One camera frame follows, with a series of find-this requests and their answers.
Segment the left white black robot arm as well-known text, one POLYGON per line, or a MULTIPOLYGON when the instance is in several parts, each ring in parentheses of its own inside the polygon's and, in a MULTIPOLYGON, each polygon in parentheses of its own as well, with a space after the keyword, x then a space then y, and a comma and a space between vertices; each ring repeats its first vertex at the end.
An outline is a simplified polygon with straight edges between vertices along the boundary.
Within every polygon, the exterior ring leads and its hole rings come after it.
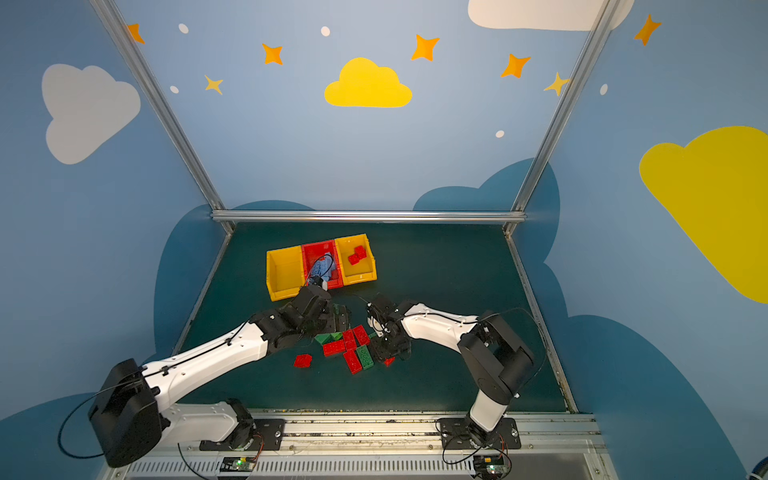
POLYGON ((175 356, 139 365, 116 364, 88 411, 112 468, 127 466, 159 445, 200 442, 210 450, 247 450, 263 436, 238 400, 186 410, 178 401, 242 365, 293 347, 302 339, 349 326, 347 307, 318 286, 305 286, 285 305, 252 315, 232 331, 175 356))

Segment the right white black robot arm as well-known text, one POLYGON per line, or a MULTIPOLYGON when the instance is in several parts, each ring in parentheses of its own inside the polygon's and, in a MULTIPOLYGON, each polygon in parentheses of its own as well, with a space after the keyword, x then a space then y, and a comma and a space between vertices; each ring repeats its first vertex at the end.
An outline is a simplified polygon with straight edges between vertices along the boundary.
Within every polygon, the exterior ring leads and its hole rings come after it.
POLYGON ((461 355, 478 387, 467 429, 480 438, 497 429, 534 369, 532 350, 498 313, 464 316, 413 301, 397 305, 379 295, 367 304, 367 323, 376 334, 370 347, 376 362, 408 353, 414 340, 461 355))

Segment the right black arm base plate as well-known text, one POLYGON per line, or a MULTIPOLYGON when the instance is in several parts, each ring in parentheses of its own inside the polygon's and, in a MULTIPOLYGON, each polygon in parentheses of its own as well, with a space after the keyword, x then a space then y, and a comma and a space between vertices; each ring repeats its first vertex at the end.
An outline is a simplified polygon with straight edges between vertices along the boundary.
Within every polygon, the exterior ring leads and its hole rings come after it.
POLYGON ((477 426, 468 417, 443 417, 437 419, 435 424, 446 451, 521 448, 520 433, 512 418, 502 418, 490 432, 477 426))

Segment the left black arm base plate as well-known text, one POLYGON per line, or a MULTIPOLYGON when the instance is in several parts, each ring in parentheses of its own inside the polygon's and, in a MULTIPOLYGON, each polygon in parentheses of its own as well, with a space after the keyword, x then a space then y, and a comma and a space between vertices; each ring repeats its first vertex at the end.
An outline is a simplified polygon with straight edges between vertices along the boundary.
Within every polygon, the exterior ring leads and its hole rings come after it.
POLYGON ((282 419, 242 420, 223 440, 201 441, 199 449, 217 452, 277 451, 282 443, 284 428, 285 421, 282 419))

